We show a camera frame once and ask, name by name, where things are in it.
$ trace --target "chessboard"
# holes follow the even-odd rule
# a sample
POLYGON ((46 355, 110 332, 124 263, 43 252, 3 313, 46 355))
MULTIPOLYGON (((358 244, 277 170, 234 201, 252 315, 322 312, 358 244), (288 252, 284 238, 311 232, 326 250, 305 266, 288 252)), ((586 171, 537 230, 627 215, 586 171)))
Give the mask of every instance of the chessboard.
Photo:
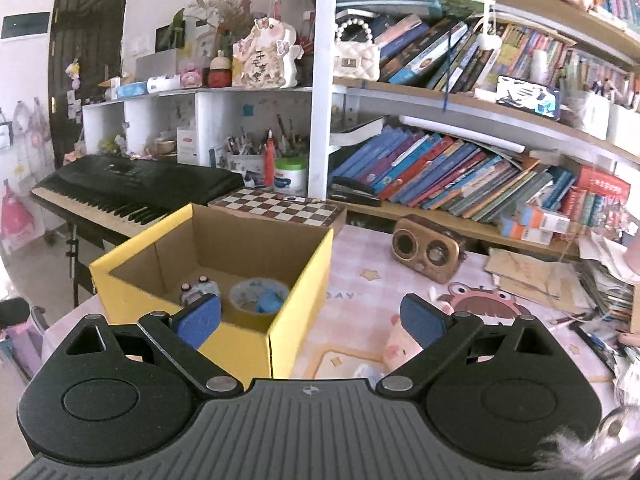
POLYGON ((270 220, 296 224, 332 227, 340 231, 346 219, 342 206, 313 198, 284 196, 260 189, 239 189, 209 202, 209 207, 219 207, 230 212, 256 215, 270 220))

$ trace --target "dark door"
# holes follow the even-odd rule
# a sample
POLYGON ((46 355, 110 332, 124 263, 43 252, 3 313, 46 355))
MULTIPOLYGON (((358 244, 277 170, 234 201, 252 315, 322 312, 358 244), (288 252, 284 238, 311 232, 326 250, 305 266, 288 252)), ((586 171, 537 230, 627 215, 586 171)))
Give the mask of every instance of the dark door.
POLYGON ((49 45, 49 119, 56 167, 73 151, 82 126, 68 117, 72 89, 66 67, 77 57, 81 85, 76 99, 98 94, 98 83, 120 73, 126 0, 56 0, 49 45))

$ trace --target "green lid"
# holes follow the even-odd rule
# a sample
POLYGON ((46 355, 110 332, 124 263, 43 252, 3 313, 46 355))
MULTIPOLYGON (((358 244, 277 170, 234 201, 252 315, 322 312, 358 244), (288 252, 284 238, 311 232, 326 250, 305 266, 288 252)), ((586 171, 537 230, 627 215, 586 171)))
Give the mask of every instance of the green lid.
POLYGON ((303 156, 277 158, 275 160, 276 170, 299 171, 299 170, 306 170, 307 166, 308 166, 308 161, 303 156))

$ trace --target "white shelf post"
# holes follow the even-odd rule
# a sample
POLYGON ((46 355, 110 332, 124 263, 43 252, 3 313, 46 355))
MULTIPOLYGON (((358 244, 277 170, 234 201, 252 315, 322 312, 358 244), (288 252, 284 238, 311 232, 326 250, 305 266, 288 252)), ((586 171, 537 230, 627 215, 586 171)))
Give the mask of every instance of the white shelf post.
POLYGON ((326 198, 334 85, 335 0, 316 0, 314 92, 311 108, 309 187, 311 198, 326 198))

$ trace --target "quilted handbag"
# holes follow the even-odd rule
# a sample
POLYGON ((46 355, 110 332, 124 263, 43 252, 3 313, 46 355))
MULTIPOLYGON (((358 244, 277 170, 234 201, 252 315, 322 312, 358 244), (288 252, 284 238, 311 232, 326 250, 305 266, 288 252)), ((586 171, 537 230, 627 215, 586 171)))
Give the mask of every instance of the quilted handbag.
POLYGON ((335 39, 334 76, 377 81, 380 78, 380 47, 373 43, 369 25, 364 20, 347 20, 338 27, 335 39), (350 25, 361 26, 366 43, 342 41, 344 30, 350 25))

